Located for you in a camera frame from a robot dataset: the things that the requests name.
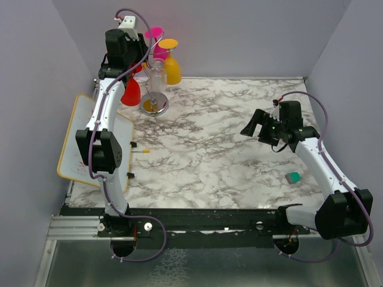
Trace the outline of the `clear wine glass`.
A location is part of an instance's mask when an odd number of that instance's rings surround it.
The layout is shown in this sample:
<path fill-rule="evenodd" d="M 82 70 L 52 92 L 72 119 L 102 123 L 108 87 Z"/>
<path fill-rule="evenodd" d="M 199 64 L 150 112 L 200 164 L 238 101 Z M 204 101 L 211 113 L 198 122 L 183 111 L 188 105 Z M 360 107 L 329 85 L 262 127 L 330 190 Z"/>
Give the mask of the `clear wine glass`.
<path fill-rule="evenodd" d="M 167 73 L 164 68 L 165 61 L 153 58 L 149 64 L 149 91 L 164 92 L 167 88 Z"/>

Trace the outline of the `chrome wine glass rack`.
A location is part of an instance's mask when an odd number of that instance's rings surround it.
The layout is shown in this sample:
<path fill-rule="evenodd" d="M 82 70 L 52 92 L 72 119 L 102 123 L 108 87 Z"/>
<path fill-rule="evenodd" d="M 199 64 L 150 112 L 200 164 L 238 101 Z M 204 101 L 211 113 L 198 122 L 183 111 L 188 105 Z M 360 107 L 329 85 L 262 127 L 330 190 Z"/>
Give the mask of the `chrome wine glass rack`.
<path fill-rule="evenodd" d="M 160 114 L 163 114 L 168 109 L 169 104 L 168 104 L 168 98 L 164 94 L 165 91 L 164 92 L 149 91 L 149 71 L 150 71 L 149 64 L 151 61 L 152 60 L 150 60 L 148 57 L 148 60 L 146 61 L 144 66 L 144 72 L 148 78 L 146 86 L 145 86 L 147 93 L 142 97 L 140 109 L 144 114 L 155 117 Z M 143 110 L 142 105 L 146 100 L 151 100 L 153 104 L 157 105 L 157 112 L 151 113 L 151 112 L 146 112 Z"/>

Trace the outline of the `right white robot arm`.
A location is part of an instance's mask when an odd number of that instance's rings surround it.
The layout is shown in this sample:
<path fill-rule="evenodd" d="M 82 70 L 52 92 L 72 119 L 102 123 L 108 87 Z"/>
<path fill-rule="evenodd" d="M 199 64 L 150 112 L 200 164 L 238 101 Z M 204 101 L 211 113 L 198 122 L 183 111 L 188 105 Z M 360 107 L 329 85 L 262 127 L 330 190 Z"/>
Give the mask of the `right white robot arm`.
<path fill-rule="evenodd" d="M 277 102 L 271 114 L 256 109 L 241 134 L 252 137 L 258 125 L 259 142 L 277 146 L 283 141 L 305 163 L 324 197 L 320 207 L 302 204 L 279 207 L 281 215 L 275 218 L 275 227 L 280 233 L 288 234 L 302 225 L 328 240 L 367 231 L 371 192 L 357 188 L 326 153 L 316 129 L 304 126 L 298 101 Z"/>

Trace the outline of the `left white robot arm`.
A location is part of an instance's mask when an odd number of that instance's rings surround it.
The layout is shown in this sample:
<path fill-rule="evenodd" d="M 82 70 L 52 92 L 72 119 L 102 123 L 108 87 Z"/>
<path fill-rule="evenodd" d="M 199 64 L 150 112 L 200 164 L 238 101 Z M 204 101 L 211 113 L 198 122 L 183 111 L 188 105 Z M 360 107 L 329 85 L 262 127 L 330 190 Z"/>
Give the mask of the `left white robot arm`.
<path fill-rule="evenodd" d="M 106 31 L 105 44 L 107 52 L 98 73 L 96 105 L 86 128 L 77 130 L 75 140 L 90 177 L 99 182 L 104 194 L 105 213 L 116 216 L 111 228 L 119 236 L 125 236 L 132 229 L 132 221 L 125 217 L 128 203 L 118 173 L 123 148 L 114 135 L 114 123 L 127 82 L 150 51 L 143 35 L 132 38 L 122 29 Z"/>

